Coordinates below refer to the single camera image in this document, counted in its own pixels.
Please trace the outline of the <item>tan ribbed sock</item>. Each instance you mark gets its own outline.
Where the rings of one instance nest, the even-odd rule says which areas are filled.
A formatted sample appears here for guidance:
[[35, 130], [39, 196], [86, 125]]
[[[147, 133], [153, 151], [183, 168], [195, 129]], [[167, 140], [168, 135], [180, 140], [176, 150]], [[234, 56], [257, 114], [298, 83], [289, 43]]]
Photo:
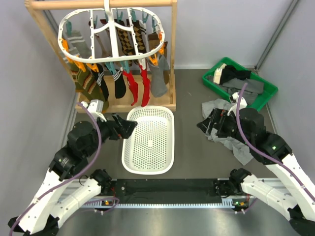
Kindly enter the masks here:
[[[160, 44], [160, 39], [158, 37], [158, 34], [156, 34], [156, 33], [149, 34], [148, 35], [148, 41], [149, 41], [149, 49], [150, 50], [156, 48]], [[165, 41], [164, 46], [163, 46], [165, 57], [167, 57], [167, 45], [168, 45], [168, 42]]]

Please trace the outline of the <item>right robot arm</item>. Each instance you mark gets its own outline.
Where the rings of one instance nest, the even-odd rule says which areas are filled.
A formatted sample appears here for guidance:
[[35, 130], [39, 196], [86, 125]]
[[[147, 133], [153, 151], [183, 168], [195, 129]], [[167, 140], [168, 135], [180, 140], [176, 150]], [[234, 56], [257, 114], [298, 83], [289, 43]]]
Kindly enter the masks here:
[[252, 157], [273, 172], [286, 187], [285, 194], [239, 168], [230, 173], [227, 193], [249, 194], [279, 212], [301, 236], [315, 234], [315, 185], [302, 170], [290, 146], [266, 130], [264, 117], [253, 108], [239, 112], [214, 108], [196, 125], [205, 135], [233, 138], [250, 149]]

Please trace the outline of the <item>white oval clip hanger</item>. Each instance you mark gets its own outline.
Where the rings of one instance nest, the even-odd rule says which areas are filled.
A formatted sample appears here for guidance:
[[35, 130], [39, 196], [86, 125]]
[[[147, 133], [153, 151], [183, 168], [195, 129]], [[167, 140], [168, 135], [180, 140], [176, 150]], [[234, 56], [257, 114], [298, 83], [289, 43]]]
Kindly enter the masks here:
[[[128, 61], [128, 60], [141, 60], [145, 59], [158, 51], [161, 51], [163, 48], [163, 44], [165, 41], [165, 35], [164, 35], [164, 30], [162, 27], [162, 23], [157, 15], [155, 15], [152, 11], [143, 8], [143, 7], [122, 7], [122, 10], [127, 11], [128, 17], [132, 18], [131, 12], [132, 10], [137, 10], [137, 11], [143, 11], [150, 15], [153, 20], [157, 22], [157, 29], [159, 30], [159, 34], [161, 35], [160, 38], [160, 43], [157, 47], [154, 49], [150, 50], [147, 53], [141, 53], [138, 51], [138, 46], [139, 44], [136, 42], [136, 34], [134, 31], [134, 26], [133, 24], [130, 24], [129, 26], [122, 26], [119, 23], [115, 22], [114, 16], [113, 16], [113, 9], [110, 7], [110, 1], [105, 0], [103, 2], [103, 8], [97, 8], [95, 6], [91, 7], [79, 7], [77, 10], [70, 12], [67, 14], [60, 22], [59, 24], [59, 32], [58, 32], [58, 45], [62, 51], [62, 53], [66, 56], [69, 62], [73, 63], [85, 63], [85, 64], [94, 64], [94, 63], [100, 63], [100, 62], [116, 62], [116, 61]], [[105, 12], [105, 15], [108, 17], [107, 23], [100, 27], [100, 28], [94, 28], [94, 24], [91, 23], [90, 26], [90, 31], [91, 31], [91, 56], [89, 58], [81, 58], [79, 56], [72, 55], [68, 52], [68, 47], [66, 46], [65, 40], [63, 39], [63, 27], [65, 26], [66, 22], [68, 21], [69, 18], [71, 18], [74, 15], [77, 15], [81, 12], [87, 11], [90, 13], [90, 20], [93, 21], [94, 19], [94, 11], [98, 10], [101, 11], [103, 10]], [[131, 33], [132, 40], [133, 40], [133, 45], [135, 49], [135, 54], [131, 56], [120, 56], [119, 55], [119, 48], [118, 48], [118, 41], [117, 41], [117, 30], [125, 30]], [[95, 57], [95, 35], [105, 31], [109, 30], [110, 34], [110, 43], [111, 43], [111, 54], [112, 56], [110, 57], [105, 57], [105, 58], [96, 58]]]

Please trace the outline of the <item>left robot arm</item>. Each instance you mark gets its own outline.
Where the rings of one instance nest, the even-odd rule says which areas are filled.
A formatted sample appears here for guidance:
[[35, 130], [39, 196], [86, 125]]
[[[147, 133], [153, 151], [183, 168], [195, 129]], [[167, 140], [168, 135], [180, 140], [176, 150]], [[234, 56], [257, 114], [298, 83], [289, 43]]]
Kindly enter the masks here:
[[61, 226], [85, 203], [101, 194], [114, 193], [114, 184], [105, 170], [95, 170], [86, 182], [63, 200], [65, 189], [85, 172], [88, 158], [98, 156], [106, 140], [128, 139], [137, 126], [118, 114], [103, 116], [93, 124], [81, 121], [69, 132], [66, 145], [56, 152], [45, 179], [25, 212], [8, 222], [11, 232], [25, 236], [55, 236]]

